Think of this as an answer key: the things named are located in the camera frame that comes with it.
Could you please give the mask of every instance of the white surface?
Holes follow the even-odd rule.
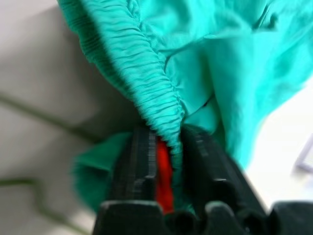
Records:
[[[303,152],[301,156],[301,163],[305,167],[309,167],[310,169],[313,169],[313,134],[310,137],[310,140],[308,141],[308,151]]]
[[[0,31],[0,96],[22,100],[101,136],[139,121],[132,104],[86,62],[55,0],[0,0]],[[247,174],[268,206],[282,199],[313,199],[310,181],[292,174],[313,130],[310,100],[308,87],[272,114],[258,137]],[[89,146],[0,102],[0,176],[39,177],[47,187],[48,204],[91,229],[93,216],[77,202],[69,174],[72,157]],[[40,217],[31,203],[26,188],[0,188],[0,234],[73,234]]]

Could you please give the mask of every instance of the teal fabric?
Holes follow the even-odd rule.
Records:
[[[312,0],[59,4],[87,59],[171,147],[175,190],[182,123],[218,136],[227,153],[246,167],[262,119],[312,73]],[[94,159],[99,163],[109,153],[107,144]],[[84,171],[75,172],[79,178]],[[175,192],[176,200],[182,197]]]
[[[113,135],[75,160],[75,188],[94,211],[106,198],[115,161],[131,135],[127,132]]]

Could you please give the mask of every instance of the black clamp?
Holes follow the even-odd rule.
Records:
[[[313,203],[280,202],[267,214],[234,161],[205,131],[181,130],[185,193],[196,215],[164,216],[154,201],[157,137],[134,131],[119,158],[93,235],[311,235]]]

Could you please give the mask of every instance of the green fabric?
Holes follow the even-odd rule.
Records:
[[[113,135],[75,160],[75,188],[94,211],[106,197],[114,163],[130,137],[131,133]]]
[[[246,167],[259,123],[299,91],[312,72],[312,0],[59,4],[87,59],[172,148],[176,200],[182,198],[182,123],[223,138],[225,150]],[[100,159],[110,151],[107,142],[103,154],[94,156],[95,168],[105,166]]]

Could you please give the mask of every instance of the red plastic part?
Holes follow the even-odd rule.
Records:
[[[161,140],[157,143],[157,165],[156,201],[161,205],[163,213],[167,214],[174,211],[174,196],[171,187],[173,170],[168,148]]]

